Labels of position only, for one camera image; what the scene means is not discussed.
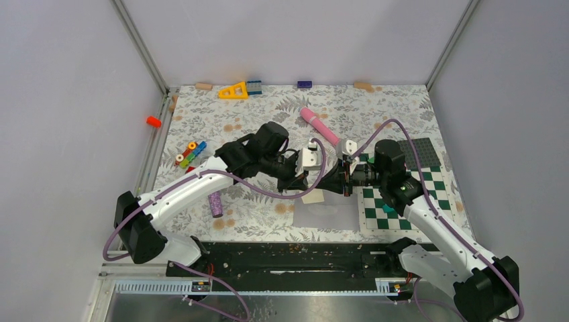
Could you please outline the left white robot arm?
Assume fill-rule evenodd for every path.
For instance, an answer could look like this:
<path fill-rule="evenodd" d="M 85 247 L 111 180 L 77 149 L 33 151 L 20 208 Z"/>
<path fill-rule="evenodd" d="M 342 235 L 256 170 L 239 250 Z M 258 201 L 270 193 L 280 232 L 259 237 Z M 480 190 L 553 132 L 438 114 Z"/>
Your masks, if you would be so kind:
<path fill-rule="evenodd" d="M 166 224 L 191 203 L 228 188 L 258 173 L 278 181 L 278 190 L 307 188 L 309 170 L 321 166 L 319 146 L 306 147 L 286 156 L 289 133 L 269 121 L 256 133 L 227 142 L 194 170 L 174 182 L 136 197 L 127 191 L 117 200 L 115 230 L 134 264 L 155 258 L 178 262 L 193 276 L 204 273 L 208 258 L 198 243 L 168 232 Z"/>

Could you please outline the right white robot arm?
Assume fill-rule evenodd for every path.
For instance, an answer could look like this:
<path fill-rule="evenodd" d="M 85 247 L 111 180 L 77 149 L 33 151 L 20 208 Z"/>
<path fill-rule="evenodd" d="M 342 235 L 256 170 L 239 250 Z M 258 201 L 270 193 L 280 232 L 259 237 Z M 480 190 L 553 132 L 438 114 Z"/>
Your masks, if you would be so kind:
<path fill-rule="evenodd" d="M 508 256 L 496 257 L 449 220 L 426 189 L 424 177 L 415 178 L 407 170 L 398 142 L 377 142 L 372 162 L 361 160 L 357 147 L 352 140 L 338 142 L 338 161 L 318 187 L 345 196 L 355 186 L 377 188 L 383 203 L 418 228 L 443 255 L 433 256 L 404 237 L 388 248 L 388 273 L 410 272 L 430 282 L 452 297 L 467 321 L 501 319 L 519 304 L 518 265 Z"/>

